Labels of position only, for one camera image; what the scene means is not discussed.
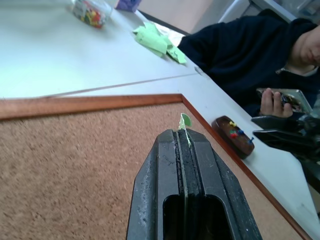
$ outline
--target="white wall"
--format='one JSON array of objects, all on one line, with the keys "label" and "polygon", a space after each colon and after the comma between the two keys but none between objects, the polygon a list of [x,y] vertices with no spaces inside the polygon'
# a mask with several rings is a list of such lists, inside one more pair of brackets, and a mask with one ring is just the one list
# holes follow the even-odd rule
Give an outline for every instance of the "white wall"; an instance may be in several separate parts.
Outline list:
[{"label": "white wall", "polygon": [[234,0],[142,0],[139,10],[187,33],[217,23]]}]

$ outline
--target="wooden frame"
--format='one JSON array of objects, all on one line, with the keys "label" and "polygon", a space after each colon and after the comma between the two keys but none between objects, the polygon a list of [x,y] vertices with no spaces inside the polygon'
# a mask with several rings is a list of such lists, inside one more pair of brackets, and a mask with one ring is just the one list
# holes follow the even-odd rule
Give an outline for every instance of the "wooden frame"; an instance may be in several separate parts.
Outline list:
[{"label": "wooden frame", "polygon": [[12,120],[20,118],[33,118],[50,115],[74,114],[107,109],[119,109],[129,107],[141,107],[150,105],[162,105],[183,103],[210,135],[222,146],[227,154],[236,162],[241,170],[265,195],[272,205],[305,240],[310,236],[292,218],[284,207],[275,199],[267,188],[249,170],[244,162],[236,155],[233,149],[220,137],[220,135],[207,123],[200,113],[182,94],[158,94],[158,95],[131,95],[131,96],[97,96],[97,97],[41,97],[27,99],[0,100],[0,120]]}]

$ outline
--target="dark navy sweater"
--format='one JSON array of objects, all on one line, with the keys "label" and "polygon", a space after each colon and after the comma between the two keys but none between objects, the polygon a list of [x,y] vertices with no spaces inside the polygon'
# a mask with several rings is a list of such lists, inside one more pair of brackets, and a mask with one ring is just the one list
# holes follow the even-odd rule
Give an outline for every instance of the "dark navy sweater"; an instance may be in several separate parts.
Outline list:
[{"label": "dark navy sweater", "polygon": [[244,16],[185,36],[179,48],[254,117],[261,104],[257,88],[300,89],[313,107],[320,70],[312,76],[276,71],[286,65],[296,40],[316,26],[305,19],[288,24],[268,16]]}]

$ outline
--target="yellow push pin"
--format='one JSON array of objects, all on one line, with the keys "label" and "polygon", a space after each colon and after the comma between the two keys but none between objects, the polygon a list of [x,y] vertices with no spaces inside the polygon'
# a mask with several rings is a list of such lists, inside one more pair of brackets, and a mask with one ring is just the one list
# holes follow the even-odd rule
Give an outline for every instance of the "yellow push pin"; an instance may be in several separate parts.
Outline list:
[{"label": "yellow push pin", "polygon": [[237,124],[235,124],[233,121],[230,121],[229,124],[234,128],[237,126]]}]

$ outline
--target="purple object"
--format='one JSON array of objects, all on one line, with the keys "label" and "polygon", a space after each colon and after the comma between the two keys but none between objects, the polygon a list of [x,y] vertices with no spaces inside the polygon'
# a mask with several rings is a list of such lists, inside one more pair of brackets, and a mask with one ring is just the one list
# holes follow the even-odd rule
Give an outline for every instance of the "purple object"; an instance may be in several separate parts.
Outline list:
[{"label": "purple object", "polygon": [[142,0],[119,0],[115,9],[135,12]]}]

